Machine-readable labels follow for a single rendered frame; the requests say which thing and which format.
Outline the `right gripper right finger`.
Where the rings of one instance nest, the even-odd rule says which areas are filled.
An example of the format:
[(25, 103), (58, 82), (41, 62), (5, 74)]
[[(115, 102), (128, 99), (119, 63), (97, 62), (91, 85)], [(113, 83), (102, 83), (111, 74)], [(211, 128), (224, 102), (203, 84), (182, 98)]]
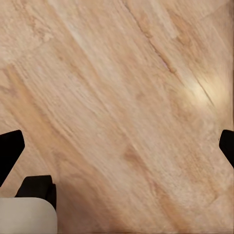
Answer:
[(224, 153), (227, 160), (231, 163), (234, 168), (234, 132), (229, 130), (223, 130), (219, 147)]

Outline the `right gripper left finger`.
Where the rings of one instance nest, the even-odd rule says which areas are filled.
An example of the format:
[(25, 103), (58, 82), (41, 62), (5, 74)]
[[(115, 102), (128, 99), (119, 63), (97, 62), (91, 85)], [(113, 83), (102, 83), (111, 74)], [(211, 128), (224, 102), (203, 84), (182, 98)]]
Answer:
[(0, 136), (0, 187), (25, 148), (21, 130)]

